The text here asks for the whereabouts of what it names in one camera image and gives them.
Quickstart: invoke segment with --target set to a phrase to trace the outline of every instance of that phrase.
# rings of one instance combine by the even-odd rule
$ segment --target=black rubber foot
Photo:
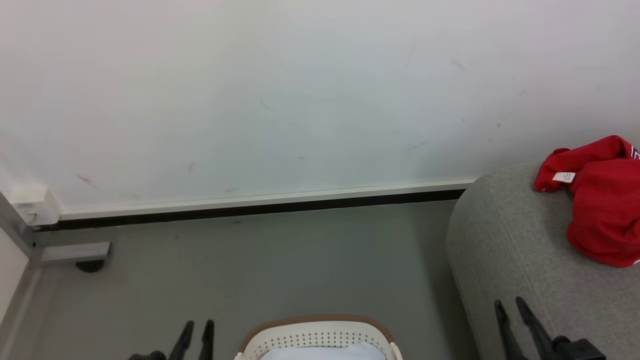
[[[78,261],[76,267],[83,272],[98,272],[104,266],[104,260]]]

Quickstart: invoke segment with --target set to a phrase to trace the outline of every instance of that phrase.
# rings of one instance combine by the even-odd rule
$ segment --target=white label
[[[553,180],[562,181],[563,183],[571,183],[575,177],[575,172],[556,172]]]

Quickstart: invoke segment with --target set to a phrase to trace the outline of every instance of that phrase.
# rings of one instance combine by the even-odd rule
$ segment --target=white cloth in basket
[[[375,346],[361,342],[348,347],[274,348],[260,360],[385,360]]]

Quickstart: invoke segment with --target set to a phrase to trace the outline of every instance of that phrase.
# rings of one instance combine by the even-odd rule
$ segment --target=electrical outlet
[[[60,205],[45,186],[18,187],[9,202],[27,225],[55,224],[60,219]]]

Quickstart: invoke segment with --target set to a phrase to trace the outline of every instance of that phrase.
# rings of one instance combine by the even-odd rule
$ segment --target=gray fabric upholstery
[[[552,338],[587,338],[608,359],[640,359],[640,265],[614,268],[574,250],[571,194],[535,192],[539,168],[478,179],[451,218],[447,252],[481,357],[505,358],[493,310],[501,299],[525,356],[539,358],[515,305],[522,296]]]

